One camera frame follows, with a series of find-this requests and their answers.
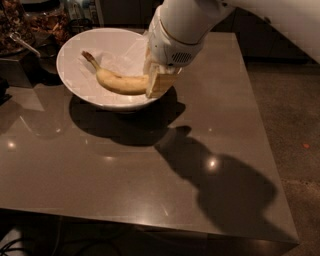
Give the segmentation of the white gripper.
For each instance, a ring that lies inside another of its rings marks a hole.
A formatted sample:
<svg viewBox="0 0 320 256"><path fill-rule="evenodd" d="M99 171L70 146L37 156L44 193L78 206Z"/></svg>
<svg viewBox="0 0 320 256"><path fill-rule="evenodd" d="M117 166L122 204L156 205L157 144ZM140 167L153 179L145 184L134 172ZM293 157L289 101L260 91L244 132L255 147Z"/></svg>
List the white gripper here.
<svg viewBox="0 0 320 256"><path fill-rule="evenodd" d="M179 75L179 68L189 65L203 43L186 44L174 39L164 28L158 7L144 33L147 40L143 72L149 73L146 89L148 98L160 98L175 83Z"/></svg>

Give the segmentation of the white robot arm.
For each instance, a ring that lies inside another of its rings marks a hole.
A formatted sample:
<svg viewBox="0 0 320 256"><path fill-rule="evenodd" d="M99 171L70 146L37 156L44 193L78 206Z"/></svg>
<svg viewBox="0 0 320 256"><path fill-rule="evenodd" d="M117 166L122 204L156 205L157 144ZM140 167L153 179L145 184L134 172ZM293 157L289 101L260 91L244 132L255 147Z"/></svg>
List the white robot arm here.
<svg viewBox="0 0 320 256"><path fill-rule="evenodd" d="M150 22L144 70L146 96L159 98L190 65L213 29L241 9L320 61L320 0L163 0Z"/></svg>

